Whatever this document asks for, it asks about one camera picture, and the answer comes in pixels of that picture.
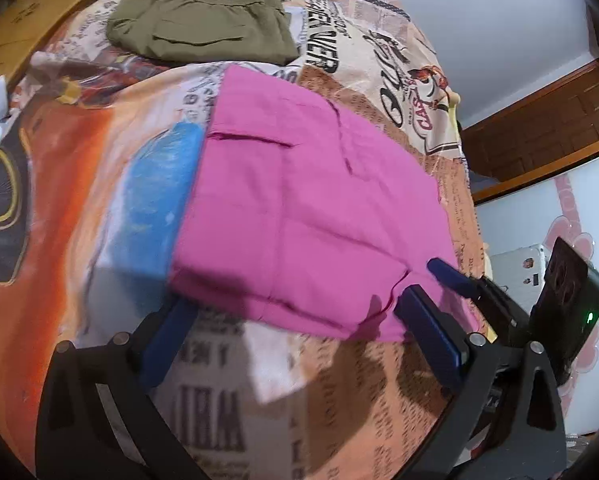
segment printed bedspread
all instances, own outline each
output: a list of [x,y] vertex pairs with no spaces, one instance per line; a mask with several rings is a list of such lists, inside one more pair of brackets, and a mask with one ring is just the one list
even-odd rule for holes
[[[160,306],[190,160],[229,65],[167,70],[113,48],[104,29],[117,2],[77,13],[34,55],[0,148],[0,431],[32,470],[55,344],[103,344]],[[285,7],[301,56],[240,64],[354,110],[413,154],[438,180],[461,270],[481,275],[458,96],[426,37],[395,0]],[[211,478],[254,480],[390,479],[445,405],[416,345],[296,335],[213,310],[152,399]]]

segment olive green pants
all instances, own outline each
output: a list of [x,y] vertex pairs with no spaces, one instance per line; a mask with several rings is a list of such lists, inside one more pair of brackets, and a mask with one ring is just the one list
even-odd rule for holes
[[282,0],[121,0],[111,43],[167,61],[261,61],[298,56]]

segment folded pink garment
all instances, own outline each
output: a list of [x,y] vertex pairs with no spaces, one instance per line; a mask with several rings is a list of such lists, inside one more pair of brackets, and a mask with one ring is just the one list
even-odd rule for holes
[[170,283],[294,332],[402,340],[405,287],[474,326],[426,269],[456,265],[437,183],[369,121],[237,66],[222,82]]

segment wooden trim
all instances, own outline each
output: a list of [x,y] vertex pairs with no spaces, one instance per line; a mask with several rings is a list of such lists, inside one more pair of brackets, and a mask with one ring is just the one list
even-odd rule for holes
[[593,60],[592,62],[590,62],[582,67],[579,67],[577,70],[574,70],[570,74],[566,74],[564,77],[561,77],[557,81],[553,81],[551,84],[540,88],[539,90],[533,92],[532,94],[527,95],[526,97],[524,97],[523,99],[520,99],[519,101],[516,101],[512,105],[509,105],[506,108],[503,108],[502,110],[499,110],[498,112],[495,112],[493,115],[488,116],[486,119],[482,119],[479,123],[475,123],[475,124],[471,124],[470,126],[467,126],[462,131],[461,136],[466,138],[466,137],[470,137],[472,134],[479,135],[481,133],[480,132],[481,128],[484,128],[485,126],[488,126],[490,123],[506,117],[507,115],[519,110],[520,108],[524,108],[525,106],[531,104],[532,102],[534,102],[538,99],[541,99],[545,95],[550,94],[551,92],[554,92],[558,88],[570,83],[574,79],[577,79],[578,77],[586,74],[587,72],[590,72],[591,70],[595,70],[598,66],[599,66],[599,58]]
[[593,160],[599,156],[599,140],[593,142],[588,146],[585,146],[581,150],[570,153],[569,155],[558,158],[553,162],[549,162],[539,168],[524,173],[520,176],[516,176],[505,182],[500,182],[494,186],[487,187],[478,192],[473,193],[473,202],[475,205],[479,205],[489,200],[499,198],[500,196],[512,193],[513,191],[520,190],[524,187],[528,187],[531,184],[535,184],[542,180],[546,180],[551,176],[555,176],[564,171],[571,170],[572,168],[579,166],[589,160]]

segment screw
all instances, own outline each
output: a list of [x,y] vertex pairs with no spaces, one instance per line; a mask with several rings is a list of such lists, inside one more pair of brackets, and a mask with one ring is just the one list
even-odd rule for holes
[[541,354],[544,351],[544,345],[539,341],[531,341],[531,350],[535,352],[535,354]]
[[55,351],[58,354],[64,354],[70,348],[70,341],[60,341],[55,345]]
[[484,346],[486,344],[486,338],[479,332],[473,332],[468,336],[468,340],[475,346]]
[[129,342],[130,338],[131,336],[129,336],[128,332],[118,332],[113,336],[113,343],[118,346],[123,346]]

